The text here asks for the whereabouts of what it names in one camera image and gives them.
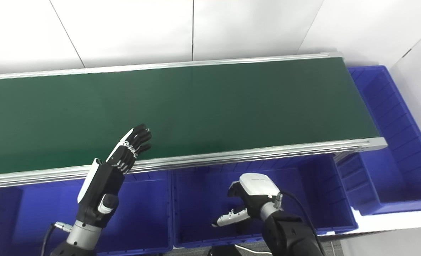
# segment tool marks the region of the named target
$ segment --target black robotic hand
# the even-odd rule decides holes
[[[307,217],[308,224],[302,218],[283,210],[283,195],[296,201]],[[258,219],[263,222],[260,231],[273,256],[324,255],[316,231],[303,206],[293,194],[280,191],[267,175],[242,174],[239,181],[231,184],[228,196],[240,197],[243,206],[213,220],[212,226]]]
[[[118,192],[125,180],[124,174],[131,170],[140,153],[150,149],[150,144],[144,143],[151,137],[144,124],[136,126],[123,136],[106,161],[93,161],[77,197],[79,210],[74,226],[67,240],[54,249],[52,256],[96,254],[95,245],[101,231],[118,207]]]

